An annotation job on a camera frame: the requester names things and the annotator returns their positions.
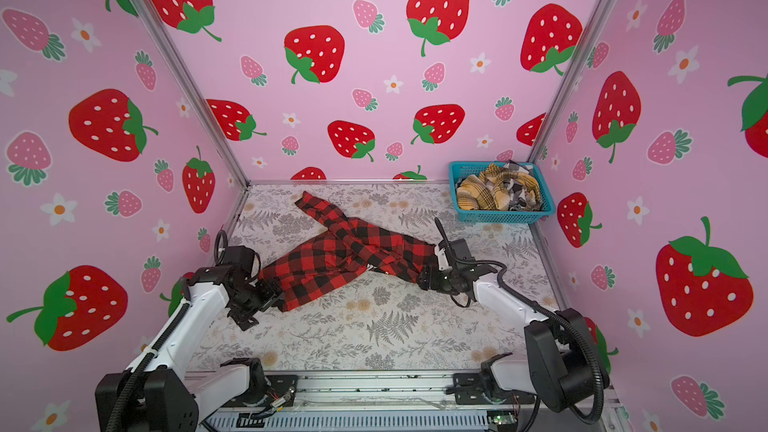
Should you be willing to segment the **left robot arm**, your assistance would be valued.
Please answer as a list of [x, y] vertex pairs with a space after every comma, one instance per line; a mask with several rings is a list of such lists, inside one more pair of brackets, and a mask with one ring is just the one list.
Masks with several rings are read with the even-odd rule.
[[181, 300], [162, 330], [124, 371], [96, 387], [101, 430], [195, 431], [231, 400], [262, 404], [257, 419], [293, 401], [295, 388], [274, 391], [258, 358], [230, 359], [199, 384], [184, 382], [194, 351], [221, 312], [246, 331], [281, 298], [276, 282], [254, 277], [259, 261], [248, 247], [220, 246], [214, 265], [182, 279]]

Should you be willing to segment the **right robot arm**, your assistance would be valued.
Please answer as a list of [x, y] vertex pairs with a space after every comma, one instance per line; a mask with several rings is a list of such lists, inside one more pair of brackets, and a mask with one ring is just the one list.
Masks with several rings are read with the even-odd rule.
[[465, 240], [442, 240], [436, 257], [437, 264], [418, 279], [422, 289], [451, 298], [465, 295], [464, 308], [477, 303], [510, 319], [525, 341], [525, 362], [496, 355], [482, 362], [473, 384], [457, 384], [448, 392], [481, 395], [491, 403], [528, 394], [535, 409], [569, 410], [585, 424], [597, 423], [610, 378], [585, 318], [572, 308], [551, 311], [514, 289], [505, 280], [507, 266], [474, 258]]

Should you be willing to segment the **red black plaid shirt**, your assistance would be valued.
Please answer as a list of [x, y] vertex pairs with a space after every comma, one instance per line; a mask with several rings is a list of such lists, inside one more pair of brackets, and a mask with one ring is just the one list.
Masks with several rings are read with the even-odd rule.
[[282, 312], [339, 289], [370, 269], [408, 283], [438, 270], [431, 243], [348, 217], [335, 204], [307, 191], [295, 205], [325, 231], [262, 268], [262, 278], [282, 290], [275, 302]]

